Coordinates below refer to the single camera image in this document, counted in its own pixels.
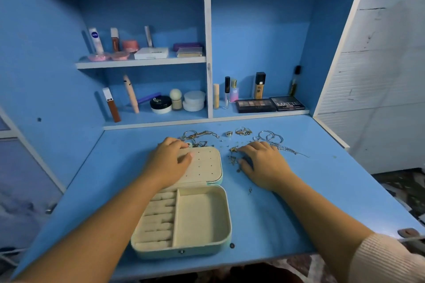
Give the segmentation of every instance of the jewelry box compartment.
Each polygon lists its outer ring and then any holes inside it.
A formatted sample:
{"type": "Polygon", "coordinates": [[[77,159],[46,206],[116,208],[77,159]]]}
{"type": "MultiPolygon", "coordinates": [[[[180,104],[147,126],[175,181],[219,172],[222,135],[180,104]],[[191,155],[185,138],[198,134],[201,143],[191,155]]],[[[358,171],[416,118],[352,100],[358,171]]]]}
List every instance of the jewelry box compartment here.
{"type": "Polygon", "coordinates": [[[217,185],[158,193],[131,237],[140,258],[215,254],[230,243],[232,224],[226,191],[217,185]]]}

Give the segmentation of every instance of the black cap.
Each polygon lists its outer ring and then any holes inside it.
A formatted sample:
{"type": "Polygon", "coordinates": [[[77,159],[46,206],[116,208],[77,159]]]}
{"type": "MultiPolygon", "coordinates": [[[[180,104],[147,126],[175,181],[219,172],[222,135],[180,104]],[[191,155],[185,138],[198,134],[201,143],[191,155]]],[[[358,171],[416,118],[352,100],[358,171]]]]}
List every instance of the black cap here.
{"type": "Polygon", "coordinates": [[[255,83],[257,85],[264,85],[265,82],[266,82],[266,73],[257,72],[257,75],[255,76],[255,83]]]}
{"type": "Polygon", "coordinates": [[[224,79],[224,92],[230,93],[230,76],[226,76],[224,79]]]}
{"type": "Polygon", "coordinates": [[[171,98],[167,95],[160,95],[150,101],[151,108],[154,110],[166,109],[171,106],[171,98]]]}

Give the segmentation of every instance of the hand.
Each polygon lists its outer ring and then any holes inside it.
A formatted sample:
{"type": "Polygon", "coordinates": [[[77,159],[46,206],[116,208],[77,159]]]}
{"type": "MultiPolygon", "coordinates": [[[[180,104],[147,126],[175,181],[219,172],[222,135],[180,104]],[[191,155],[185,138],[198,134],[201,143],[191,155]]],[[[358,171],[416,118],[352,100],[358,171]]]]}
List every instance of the hand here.
{"type": "Polygon", "coordinates": [[[252,159],[254,169],[245,159],[238,161],[241,169],[259,187],[276,191],[279,184],[296,177],[279,150],[267,142],[251,142],[238,149],[252,159]]]}
{"type": "Polygon", "coordinates": [[[159,190],[172,186],[184,175],[192,162],[193,153],[177,158],[178,151],[188,146],[178,139],[165,138],[149,155],[143,175],[155,179],[159,190]]]}

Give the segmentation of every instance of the tabletop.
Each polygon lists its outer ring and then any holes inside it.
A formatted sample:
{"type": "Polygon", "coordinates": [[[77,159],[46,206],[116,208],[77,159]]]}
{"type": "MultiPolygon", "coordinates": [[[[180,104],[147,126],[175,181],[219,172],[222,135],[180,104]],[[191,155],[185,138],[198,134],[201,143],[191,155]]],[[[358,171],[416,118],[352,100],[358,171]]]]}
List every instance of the tabletop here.
{"type": "Polygon", "coordinates": [[[415,228],[425,234],[425,228],[308,115],[108,130],[15,274],[128,185],[140,172],[149,151],[165,137],[180,137],[188,130],[209,130],[220,136],[217,139],[204,135],[197,140],[207,141],[207,145],[214,145],[220,151],[224,174],[221,186],[228,196],[235,247],[209,256],[141,260],[128,246],[112,280],[196,272],[314,252],[285,202],[257,187],[239,170],[237,163],[233,164],[232,157],[241,154],[230,152],[230,148],[246,145],[262,130],[281,135],[284,146],[300,153],[281,151],[300,178],[373,231],[395,238],[400,238],[397,230],[402,228],[415,228]],[[235,134],[240,127],[249,128],[252,135],[235,134]],[[230,138],[225,135],[227,131],[233,131],[230,138]]]}

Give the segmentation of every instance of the person's right arm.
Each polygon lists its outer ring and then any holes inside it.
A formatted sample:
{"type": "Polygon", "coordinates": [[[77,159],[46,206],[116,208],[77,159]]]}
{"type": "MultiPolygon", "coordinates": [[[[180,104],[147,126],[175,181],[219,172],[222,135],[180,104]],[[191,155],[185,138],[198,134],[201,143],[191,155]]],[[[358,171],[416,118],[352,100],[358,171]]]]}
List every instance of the person's right arm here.
{"type": "Polygon", "coordinates": [[[355,252],[374,232],[305,184],[291,171],[279,150],[267,142],[251,142],[238,151],[247,154],[254,166],[241,159],[242,171],[255,184],[286,201],[337,281],[347,282],[355,252]]]}

